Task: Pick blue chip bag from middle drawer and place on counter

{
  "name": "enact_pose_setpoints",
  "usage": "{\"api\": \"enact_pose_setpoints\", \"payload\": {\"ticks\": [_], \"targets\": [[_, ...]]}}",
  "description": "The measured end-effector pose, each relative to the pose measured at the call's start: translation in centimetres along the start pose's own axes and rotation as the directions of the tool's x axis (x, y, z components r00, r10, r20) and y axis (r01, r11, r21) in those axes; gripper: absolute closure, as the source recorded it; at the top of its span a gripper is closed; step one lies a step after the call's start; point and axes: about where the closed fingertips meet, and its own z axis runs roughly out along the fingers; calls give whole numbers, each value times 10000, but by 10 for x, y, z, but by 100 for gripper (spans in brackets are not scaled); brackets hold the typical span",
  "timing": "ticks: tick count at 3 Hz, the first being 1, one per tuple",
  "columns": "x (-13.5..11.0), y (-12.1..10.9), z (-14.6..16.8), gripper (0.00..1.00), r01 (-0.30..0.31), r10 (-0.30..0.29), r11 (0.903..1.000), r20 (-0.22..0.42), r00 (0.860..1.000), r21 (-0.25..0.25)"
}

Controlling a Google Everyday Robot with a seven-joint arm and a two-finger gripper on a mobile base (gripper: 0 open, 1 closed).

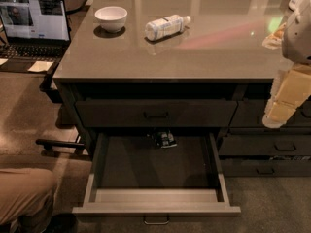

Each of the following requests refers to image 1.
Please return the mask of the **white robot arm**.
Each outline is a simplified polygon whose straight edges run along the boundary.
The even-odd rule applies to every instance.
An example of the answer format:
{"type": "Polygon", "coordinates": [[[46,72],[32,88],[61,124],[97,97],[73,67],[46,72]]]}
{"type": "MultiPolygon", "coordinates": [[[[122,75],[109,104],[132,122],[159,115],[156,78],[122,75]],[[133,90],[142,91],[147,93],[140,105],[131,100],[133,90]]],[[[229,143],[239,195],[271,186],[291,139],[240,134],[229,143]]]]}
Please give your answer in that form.
{"type": "Polygon", "coordinates": [[[311,95],[310,1],[300,4],[262,45],[273,50],[281,48],[283,56],[293,63],[288,71],[276,74],[262,118],[265,127],[280,128],[311,95]]]}

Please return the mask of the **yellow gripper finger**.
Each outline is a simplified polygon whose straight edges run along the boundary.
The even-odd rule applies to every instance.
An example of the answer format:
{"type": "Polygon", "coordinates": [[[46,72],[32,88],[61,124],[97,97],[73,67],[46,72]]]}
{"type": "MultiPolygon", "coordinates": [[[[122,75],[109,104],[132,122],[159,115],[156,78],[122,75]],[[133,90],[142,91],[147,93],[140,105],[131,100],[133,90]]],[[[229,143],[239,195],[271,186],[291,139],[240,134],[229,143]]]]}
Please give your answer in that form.
{"type": "Polygon", "coordinates": [[[262,123],[267,128],[285,125],[296,109],[311,96],[311,66],[294,64],[273,80],[262,123]]]}

